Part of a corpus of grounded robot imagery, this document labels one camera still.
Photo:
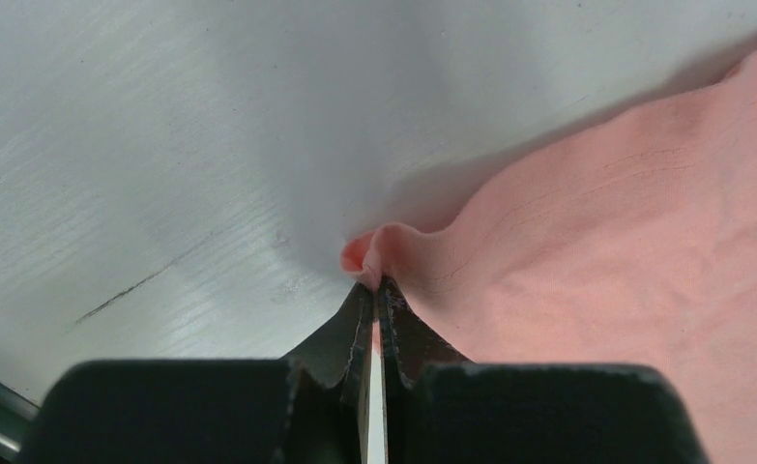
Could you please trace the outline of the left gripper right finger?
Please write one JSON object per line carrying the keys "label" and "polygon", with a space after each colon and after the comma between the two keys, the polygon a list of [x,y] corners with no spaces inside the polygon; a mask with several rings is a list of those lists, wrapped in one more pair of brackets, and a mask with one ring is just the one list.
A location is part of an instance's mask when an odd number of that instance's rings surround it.
{"label": "left gripper right finger", "polygon": [[387,458],[390,463],[414,463],[430,452],[432,407],[424,373],[436,364],[460,364],[469,359],[414,313],[398,284],[387,276],[377,290],[377,320]]}

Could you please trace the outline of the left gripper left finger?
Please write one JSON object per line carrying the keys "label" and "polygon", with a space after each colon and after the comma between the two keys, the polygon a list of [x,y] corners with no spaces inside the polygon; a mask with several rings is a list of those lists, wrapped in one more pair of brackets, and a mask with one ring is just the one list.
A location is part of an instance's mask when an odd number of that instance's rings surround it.
{"label": "left gripper left finger", "polygon": [[365,463],[373,294],[357,283],[339,310],[283,358],[293,383],[286,463]]}

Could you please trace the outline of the pink t shirt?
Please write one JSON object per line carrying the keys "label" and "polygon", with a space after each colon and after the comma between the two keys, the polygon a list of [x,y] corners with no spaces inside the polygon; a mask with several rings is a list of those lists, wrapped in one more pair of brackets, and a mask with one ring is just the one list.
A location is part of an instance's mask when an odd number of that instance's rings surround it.
{"label": "pink t shirt", "polygon": [[715,463],[757,463],[757,51],[503,169],[444,229],[387,223],[344,272],[393,278],[480,362],[639,363]]}

